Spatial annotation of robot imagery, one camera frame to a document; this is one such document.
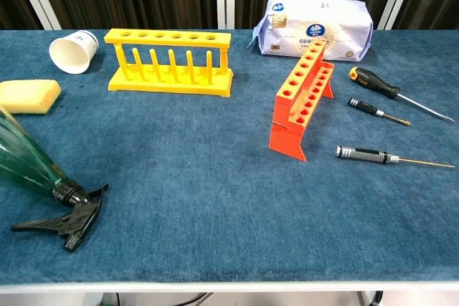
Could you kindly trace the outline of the green spray bottle black trigger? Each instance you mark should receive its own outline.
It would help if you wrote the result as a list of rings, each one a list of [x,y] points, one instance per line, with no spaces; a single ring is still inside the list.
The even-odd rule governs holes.
[[[64,216],[15,224],[12,231],[55,231],[63,249],[75,251],[97,220],[109,185],[86,192],[70,179],[14,117],[0,106],[0,176],[51,196],[72,211]]]

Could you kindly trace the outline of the small black precision screwdriver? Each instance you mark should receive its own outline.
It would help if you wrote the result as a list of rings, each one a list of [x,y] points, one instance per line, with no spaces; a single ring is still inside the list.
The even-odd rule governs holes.
[[[386,118],[386,119],[389,119],[389,120],[392,120],[396,123],[400,123],[402,125],[406,125],[406,126],[410,126],[411,125],[411,122],[408,121],[408,120],[403,120],[401,118],[397,118],[393,115],[390,115],[390,114],[387,114],[385,112],[383,112],[382,110],[380,110],[379,108],[373,106],[373,105],[370,105],[366,102],[363,102],[361,100],[357,100],[356,98],[353,98],[351,97],[348,101],[348,105],[351,106],[351,107],[354,107],[360,111],[363,111],[365,113],[368,113],[370,115],[373,115],[373,116],[378,116],[378,117],[381,117],[381,118]]]

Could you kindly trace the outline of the white paper cup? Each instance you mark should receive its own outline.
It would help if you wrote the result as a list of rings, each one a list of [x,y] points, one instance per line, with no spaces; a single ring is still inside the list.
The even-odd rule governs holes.
[[[55,39],[49,46],[53,63],[70,74],[85,72],[99,48],[96,36],[87,30],[78,30],[66,37]]]

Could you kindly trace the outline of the white tissue pack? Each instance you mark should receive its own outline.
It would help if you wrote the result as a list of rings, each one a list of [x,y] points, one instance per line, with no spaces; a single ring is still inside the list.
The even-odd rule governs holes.
[[[362,60],[373,34],[363,1],[268,0],[264,17],[253,29],[263,54],[301,56],[314,39],[326,42],[327,60]]]

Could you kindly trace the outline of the yellow test tube rack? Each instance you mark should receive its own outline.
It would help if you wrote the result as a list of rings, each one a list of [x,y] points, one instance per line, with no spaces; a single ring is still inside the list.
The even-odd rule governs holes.
[[[233,72],[229,68],[228,49],[231,34],[222,32],[190,32],[171,30],[111,29],[105,42],[115,48],[119,68],[111,78],[110,91],[127,90],[143,92],[172,92],[182,94],[218,95],[229,97]],[[206,65],[196,66],[191,51],[186,51],[184,66],[176,63],[174,51],[170,49],[169,63],[160,64],[154,49],[150,49],[151,63],[141,61],[137,48],[132,49],[134,63],[129,64],[123,50],[124,44],[144,44],[208,49]],[[220,64],[212,63],[210,49],[218,49]]]

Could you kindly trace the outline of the blue table cloth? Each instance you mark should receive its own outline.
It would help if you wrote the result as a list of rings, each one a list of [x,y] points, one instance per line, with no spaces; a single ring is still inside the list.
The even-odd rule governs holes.
[[[100,217],[73,253],[11,226],[67,213],[0,178],[0,285],[54,282],[459,280],[459,30],[378,31],[361,66],[455,120],[355,85],[337,62],[303,136],[307,161],[268,147],[275,94],[296,60],[232,33],[230,97],[110,92],[115,51],[68,75],[59,31],[0,31],[0,80],[48,78],[62,94],[18,121],[87,190]],[[348,105],[353,97],[410,126]],[[418,163],[337,158],[336,146]]]

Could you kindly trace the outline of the orange test tube rack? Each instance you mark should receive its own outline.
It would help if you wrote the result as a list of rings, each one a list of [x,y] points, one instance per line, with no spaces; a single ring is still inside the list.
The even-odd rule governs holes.
[[[326,42],[315,39],[298,60],[275,96],[269,148],[300,161],[301,141],[322,97],[332,99],[334,65],[323,61]]]

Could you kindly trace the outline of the grey metal table leg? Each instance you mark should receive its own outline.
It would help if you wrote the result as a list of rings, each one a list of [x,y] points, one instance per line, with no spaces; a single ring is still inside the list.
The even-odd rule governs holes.
[[[360,306],[382,306],[383,291],[358,291]]]

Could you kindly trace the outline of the black orange handled screwdriver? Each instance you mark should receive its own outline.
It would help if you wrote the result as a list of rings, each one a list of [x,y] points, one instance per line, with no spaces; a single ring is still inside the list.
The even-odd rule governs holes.
[[[428,111],[429,113],[432,113],[433,115],[442,118],[444,120],[450,120],[455,123],[455,120],[445,116],[443,114],[440,114],[429,107],[426,107],[418,102],[415,102],[414,100],[405,97],[400,93],[400,88],[394,85],[390,85],[381,78],[379,78],[375,73],[372,71],[360,68],[360,67],[353,67],[349,71],[349,76],[350,79],[353,80],[356,84],[369,89],[373,90],[375,92],[378,92],[389,99],[395,99],[396,97],[400,97],[403,100],[406,100],[407,102],[412,103],[413,105],[416,105],[420,108],[422,108],[425,111]]]

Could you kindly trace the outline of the yellow sponge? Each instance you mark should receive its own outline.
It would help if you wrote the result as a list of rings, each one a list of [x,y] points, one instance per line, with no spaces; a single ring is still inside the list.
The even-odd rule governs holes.
[[[11,114],[46,114],[60,96],[56,80],[0,82],[0,105]]]

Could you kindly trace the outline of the silver knurled precision screwdriver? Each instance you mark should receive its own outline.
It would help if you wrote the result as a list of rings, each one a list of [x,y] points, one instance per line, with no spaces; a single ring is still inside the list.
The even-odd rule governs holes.
[[[369,149],[364,149],[364,148],[352,148],[352,147],[342,146],[342,145],[336,146],[335,156],[337,158],[356,159],[360,161],[371,161],[371,162],[381,163],[381,164],[407,162],[407,163],[418,163],[418,164],[428,165],[428,166],[440,166],[440,167],[446,167],[446,168],[455,167],[449,164],[433,163],[429,161],[419,161],[419,160],[408,159],[408,158],[400,158],[399,156],[393,155],[387,151],[369,150]]]

